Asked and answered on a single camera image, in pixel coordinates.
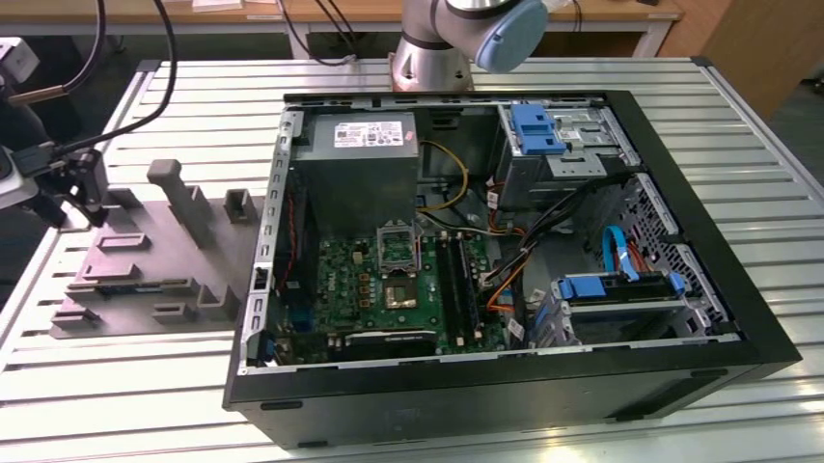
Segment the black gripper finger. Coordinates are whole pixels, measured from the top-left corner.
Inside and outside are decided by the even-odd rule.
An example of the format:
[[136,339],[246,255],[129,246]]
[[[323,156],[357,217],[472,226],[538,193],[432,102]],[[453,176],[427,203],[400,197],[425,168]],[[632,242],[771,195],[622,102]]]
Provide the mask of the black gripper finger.
[[102,226],[108,215],[102,206],[108,178],[101,156],[98,150],[87,148],[71,152],[67,157],[71,186],[66,200],[96,228]]
[[34,213],[53,228],[59,228],[65,222],[66,214],[61,210],[58,200],[42,192],[34,197]]

